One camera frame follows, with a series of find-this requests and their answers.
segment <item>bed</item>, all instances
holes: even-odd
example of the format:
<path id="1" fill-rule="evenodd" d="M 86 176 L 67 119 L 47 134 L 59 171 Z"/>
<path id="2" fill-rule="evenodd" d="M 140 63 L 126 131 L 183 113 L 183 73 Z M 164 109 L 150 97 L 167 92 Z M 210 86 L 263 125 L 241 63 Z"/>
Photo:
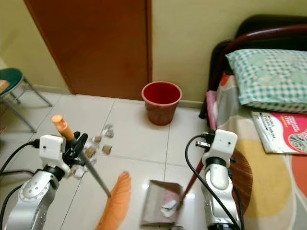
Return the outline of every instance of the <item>bed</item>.
<path id="1" fill-rule="evenodd" d="M 209 88 L 200 117 L 211 129 L 235 132 L 234 185 L 241 195 L 247 230 L 307 229 L 307 156 L 267 154 L 250 112 L 241 106 L 225 54 L 243 48 L 307 51 L 307 17 L 256 15 L 245 20 L 232 41 L 212 53 Z"/>

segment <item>magazine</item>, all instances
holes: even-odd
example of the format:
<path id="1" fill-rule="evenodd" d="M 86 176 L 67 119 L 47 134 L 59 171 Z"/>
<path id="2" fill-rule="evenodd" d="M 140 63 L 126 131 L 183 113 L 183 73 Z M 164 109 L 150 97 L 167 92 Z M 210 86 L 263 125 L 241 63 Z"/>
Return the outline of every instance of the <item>magazine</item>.
<path id="1" fill-rule="evenodd" d="M 307 154 L 307 115 L 251 113 L 267 153 Z"/>

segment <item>metal stool leg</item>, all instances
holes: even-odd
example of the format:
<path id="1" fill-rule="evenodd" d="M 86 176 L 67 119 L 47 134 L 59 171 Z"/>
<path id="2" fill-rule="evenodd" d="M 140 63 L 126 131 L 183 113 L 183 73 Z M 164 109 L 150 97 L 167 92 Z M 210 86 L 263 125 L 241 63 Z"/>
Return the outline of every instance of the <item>metal stool leg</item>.
<path id="1" fill-rule="evenodd" d="M 27 80 L 27 78 L 24 77 L 24 82 L 26 82 L 30 88 L 41 98 L 43 99 L 50 107 L 52 106 L 51 102 L 47 100 L 47 98 L 45 98 L 43 95 L 40 94 L 39 91 L 37 91 L 33 85 Z"/>
<path id="2" fill-rule="evenodd" d="M 32 132 L 36 133 L 36 129 L 14 108 L 14 106 L 7 100 L 3 98 L 3 102 L 6 104 L 8 108 L 11 109 L 11 111 L 19 117 L 23 122 L 25 122 L 31 129 Z"/>
<path id="3" fill-rule="evenodd" d="M 16 95 L 13 92 L 10 92 L 10 95 L 17 101 L 18 104 L 20 104 L 20 100 L 16 97 Z"/>

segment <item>brown door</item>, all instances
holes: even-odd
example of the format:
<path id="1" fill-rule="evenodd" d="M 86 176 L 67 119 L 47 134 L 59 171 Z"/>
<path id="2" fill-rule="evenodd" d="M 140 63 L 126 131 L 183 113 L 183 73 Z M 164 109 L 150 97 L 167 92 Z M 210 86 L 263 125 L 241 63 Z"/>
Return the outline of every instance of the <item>brown door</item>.
<path id="1" fill-rule="evenodd" d="M 72 93 L 141 98 L 151 77 L 146 0 L 25 3 Z"/>

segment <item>orange broom bristles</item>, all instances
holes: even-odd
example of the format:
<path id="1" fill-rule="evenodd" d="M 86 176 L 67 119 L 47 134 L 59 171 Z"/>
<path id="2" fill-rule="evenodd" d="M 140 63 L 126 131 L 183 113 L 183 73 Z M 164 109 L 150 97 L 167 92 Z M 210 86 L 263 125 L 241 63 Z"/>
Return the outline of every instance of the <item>orange broom bristles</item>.
<path id="1" fill-rule="evenodd" d="M 111 191 L 104 213 L 95 230 L 117 230 L 126 217 L 131 195 L 131 178 L 123 172 Z"/>

